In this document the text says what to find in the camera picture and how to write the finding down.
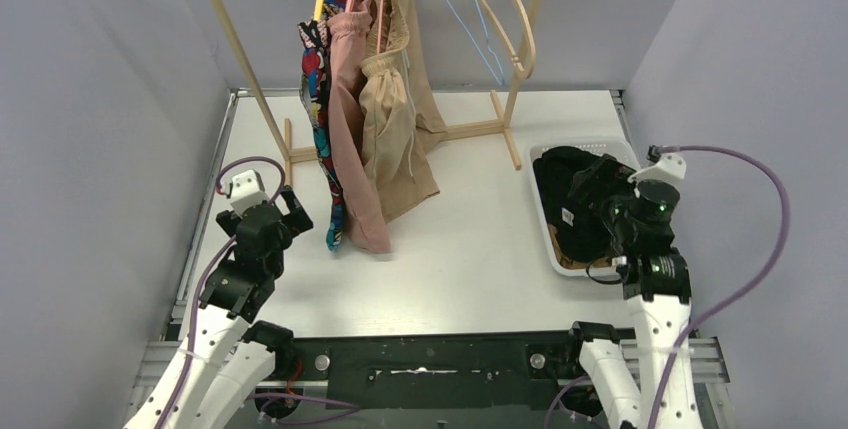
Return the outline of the black shorts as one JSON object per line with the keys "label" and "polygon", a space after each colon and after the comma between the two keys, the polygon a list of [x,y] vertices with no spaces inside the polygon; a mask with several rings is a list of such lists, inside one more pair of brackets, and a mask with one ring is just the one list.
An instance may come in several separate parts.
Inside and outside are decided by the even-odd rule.
{"label": "black shorts", "polygon": [[630,192],[635,169],[609,154],[557,146],[533,162],[533,173],[557,261],[584,267],[607,256],[611,236],[598,211]]}

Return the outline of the tan brown shorts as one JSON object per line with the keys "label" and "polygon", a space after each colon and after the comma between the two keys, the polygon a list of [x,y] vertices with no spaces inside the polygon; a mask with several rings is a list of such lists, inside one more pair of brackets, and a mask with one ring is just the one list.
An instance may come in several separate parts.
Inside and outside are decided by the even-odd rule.
{"label": "tan brown shorts", "polygon": [[564,268],[565,270],[584,270],[585,268],[595,269],[595,268],[609,268],[611,266],[611,259],[609,257],[602,257],[590,262],[586,261],[578,261],[569,256],[567,256],[559,247],[556,241],[552,242],[552,248],[554,252],[554,260],[556,263]]}

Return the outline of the beige wooden hanger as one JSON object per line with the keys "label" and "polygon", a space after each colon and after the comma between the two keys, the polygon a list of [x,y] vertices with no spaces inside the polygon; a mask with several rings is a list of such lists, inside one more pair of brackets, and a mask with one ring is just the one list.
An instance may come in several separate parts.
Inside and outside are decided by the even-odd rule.
{"label": "beige wooden hanger", "polygon": [[520,37],[517,42],[511,37],[501,20],[498,10],[488,0],[471,0],[480,19],[484,45],[476,45],[478,53],[495,78],[503,85],[506,83],[506,65],[509,60],[512,68],[512,80],[519,83],[530,78],[535,70],[537,50],[533,32],[533,19],[523,0],[509,0],[520,22]]}

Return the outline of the beige shorts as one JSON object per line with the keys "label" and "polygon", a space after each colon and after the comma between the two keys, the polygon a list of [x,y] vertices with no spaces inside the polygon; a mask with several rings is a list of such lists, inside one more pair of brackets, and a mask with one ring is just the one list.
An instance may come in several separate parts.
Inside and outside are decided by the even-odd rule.
{"label": "beige shorts", "polygon": [[365,115],[362,159],[386,222],[439,193],[427,155],[447,135],[430,86],[414,0],[389,1],[385,50],[375,54],[377,19],[360,64]]}

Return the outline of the blue hanger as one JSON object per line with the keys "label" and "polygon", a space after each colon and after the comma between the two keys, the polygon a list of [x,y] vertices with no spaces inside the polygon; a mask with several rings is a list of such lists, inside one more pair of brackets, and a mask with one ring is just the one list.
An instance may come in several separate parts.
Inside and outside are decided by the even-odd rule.
{"label": "blue hanger", "polygon": [[506,70],[493,43],[482,0],[444,0],[444,2],[495,86],[503,86],[506,82]]}

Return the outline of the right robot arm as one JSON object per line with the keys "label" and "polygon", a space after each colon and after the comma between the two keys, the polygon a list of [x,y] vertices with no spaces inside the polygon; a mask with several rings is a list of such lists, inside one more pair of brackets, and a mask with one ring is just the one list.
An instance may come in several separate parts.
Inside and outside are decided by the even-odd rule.
{"label": "right robot arm", "polygon": [[690,274],[671,228],[678,190],[603,155],[575,175],[569,195],[610,235],[639,356],[633,374],[613,326],[577,322],[564,366],[592,384],[612,428],[702,427],[687,354]]}

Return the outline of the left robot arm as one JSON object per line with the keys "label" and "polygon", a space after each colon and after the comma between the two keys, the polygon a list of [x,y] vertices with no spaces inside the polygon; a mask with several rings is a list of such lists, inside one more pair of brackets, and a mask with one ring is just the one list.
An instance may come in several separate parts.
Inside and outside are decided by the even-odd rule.
{"label": "left robot arm", "polygon": [[293,239],[313,227],[293,189],[258,192],[218,221],[232,240],[189,309],[189,329],[128,428],[223,428],[266,377],[295,365],[291,330],[257,316]]}

